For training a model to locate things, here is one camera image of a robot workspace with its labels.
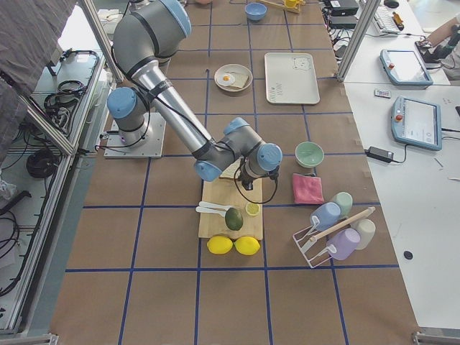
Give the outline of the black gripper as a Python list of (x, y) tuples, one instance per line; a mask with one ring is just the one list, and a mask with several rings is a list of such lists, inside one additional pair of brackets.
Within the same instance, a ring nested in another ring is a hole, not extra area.
[(254, 178), (246, 171), (244, 165), (239, 168), (238, 181), (245, 190), (253, 190)]

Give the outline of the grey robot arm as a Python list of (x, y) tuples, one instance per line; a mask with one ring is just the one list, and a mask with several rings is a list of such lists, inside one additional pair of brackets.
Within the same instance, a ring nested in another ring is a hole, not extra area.
[(239, 162), (239, 181), (245, 190), (251, 190), (258, 178), (276, 180), (282, 161), (276, 144), (266, 143), (240, 117), (216, 141), (161, 71), (160, 60), (171, 58), (190, 33), (188, 14), (179, 1), (143, 1), (117, 24), (111, 55), (134, 84), (109, 96), (109, 111), (119, 129), (139, 131), (144, 114), (155, 109), (194, 156), (194, 168), (202, 180), (214, 181), (234, 162)]

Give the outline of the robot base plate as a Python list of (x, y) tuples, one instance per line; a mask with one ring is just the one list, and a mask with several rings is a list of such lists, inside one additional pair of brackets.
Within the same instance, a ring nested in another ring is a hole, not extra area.
[(165, 136), (166, 121), (157, 113), (144, 113), (143, 125), (134, 132), (123, 132), (115, 120), (107, 137), (106, 159), (159, 159)]

